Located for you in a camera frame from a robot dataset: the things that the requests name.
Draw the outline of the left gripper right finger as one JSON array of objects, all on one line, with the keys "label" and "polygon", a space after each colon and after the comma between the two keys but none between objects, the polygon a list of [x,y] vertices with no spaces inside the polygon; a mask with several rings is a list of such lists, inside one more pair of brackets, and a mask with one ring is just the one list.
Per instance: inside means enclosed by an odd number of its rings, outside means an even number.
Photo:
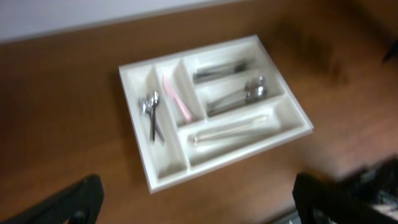
[{"label": "left gripper right finger", "polygon": [[296,175],[292,195],[301,222],[341,224],[397,224],[397,220],[345,195],[306,173]]}]

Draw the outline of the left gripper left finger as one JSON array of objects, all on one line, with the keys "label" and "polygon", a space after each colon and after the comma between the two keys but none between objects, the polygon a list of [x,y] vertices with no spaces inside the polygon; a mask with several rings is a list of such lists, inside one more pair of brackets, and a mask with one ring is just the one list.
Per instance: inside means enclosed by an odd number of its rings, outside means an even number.
[{"label": "left gripper left finger", "polygon": [[2,224],[95,224],[104,200],[101,177],[90,174]]}]

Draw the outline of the small metal teaspoon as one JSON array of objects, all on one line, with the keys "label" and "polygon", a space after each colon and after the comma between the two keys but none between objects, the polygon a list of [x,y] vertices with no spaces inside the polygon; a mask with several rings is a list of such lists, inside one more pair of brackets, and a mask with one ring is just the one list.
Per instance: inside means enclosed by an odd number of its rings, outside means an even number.
[{"label": "small metal teaspoon", "polygon": [[152,108],[151,112],[151,140],[155,142],[157,132],[157,120],[156,120],[156,109],[160,103],[160,95],[158,91],[153,91],[150,95],[150,104]]},{"label": "small metal teaspoon", "polygon": [[[141,108],[141,114],[144,114],[148,118],[151,118],[152,106],[150,105],[149,101],[145,98],[139,98],[138,104]],[[155,131],[159,135],[159,139],[162,141],[162,143],[164,143],[165,142],[164,135],[162,134],[162,131],[157,123],[155,124]]]}]

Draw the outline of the metal spoon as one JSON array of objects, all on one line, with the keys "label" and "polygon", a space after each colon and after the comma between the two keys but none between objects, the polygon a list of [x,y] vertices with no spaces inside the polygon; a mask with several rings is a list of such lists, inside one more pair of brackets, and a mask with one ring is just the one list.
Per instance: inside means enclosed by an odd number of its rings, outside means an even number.
[{"label": "metal spoon", "polygon": [[262,75],[252,78],[245,83],[242,90],[232,92],[217,100],[207,103],[210,110],[221,106],[231,105],[240,101],[255,101],[264,98],[267,95],[266,78]]},{"label": "metal spoon", "polygon": [[257,101],[267,98],[268,89],[266,86],[259,86],[250,90],[236,91],[218,100],[207,104],[208,115],[224,113]]}]

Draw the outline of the pink plastic knife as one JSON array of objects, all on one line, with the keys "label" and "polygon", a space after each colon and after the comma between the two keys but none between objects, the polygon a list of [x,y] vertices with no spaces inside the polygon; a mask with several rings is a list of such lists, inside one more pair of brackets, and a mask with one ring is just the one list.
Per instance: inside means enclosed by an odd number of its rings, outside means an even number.
[{"label": "pink plastic knife", "polygon": [[167,77],[163,77],[162,83],[163,83],[166,93],[169,95],[169,97],[171,97],[172,100],[174,100],[175,104],[177,105],[177,108],[180,110],[180,112],[184,118],[184,121],[186,123],[191,123],[193,121],[192,113],[187,108],[185,103],[182,101],[179,94],[174,89],[173,85],[168,81]]}]

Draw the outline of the metal spoon bottom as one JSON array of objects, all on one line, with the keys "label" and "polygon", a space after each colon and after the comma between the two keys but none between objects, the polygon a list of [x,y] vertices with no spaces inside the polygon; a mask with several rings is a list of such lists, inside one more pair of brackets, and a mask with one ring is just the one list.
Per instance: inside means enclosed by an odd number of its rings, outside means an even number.
[{"label": "metal spoon bottom", "polygon": [[257,101],[267,98],[268,89],[266,86],[259,86],[250,90],[236,91],[218,100],[207,104],[208,115],[224,113]]}]

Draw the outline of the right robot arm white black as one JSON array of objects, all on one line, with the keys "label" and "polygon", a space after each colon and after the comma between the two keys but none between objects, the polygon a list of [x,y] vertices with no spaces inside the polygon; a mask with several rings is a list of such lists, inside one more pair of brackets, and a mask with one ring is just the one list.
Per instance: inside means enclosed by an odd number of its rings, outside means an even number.
[{"label": "right robot arm white black", "polygon": [[335,184],[350,197],[397,219],[397,157],[365,167]]}]

